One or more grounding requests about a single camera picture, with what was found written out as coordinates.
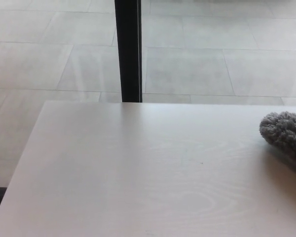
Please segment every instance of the gray fuzzy object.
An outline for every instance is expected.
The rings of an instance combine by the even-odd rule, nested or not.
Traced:
[[[296,114],[270,113],[260,123],[261,136],[286,154],[286,162],[296,169]]]

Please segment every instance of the tabletop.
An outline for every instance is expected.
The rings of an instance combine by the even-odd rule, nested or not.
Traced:
[[[296,173],[259,134],[286,110],[46,102],[0,237],[296,237]]]

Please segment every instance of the table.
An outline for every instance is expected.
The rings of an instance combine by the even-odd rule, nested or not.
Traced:
[[[259,135],[284,110],[47,102],[0,237],[296,237],[296,174]]]

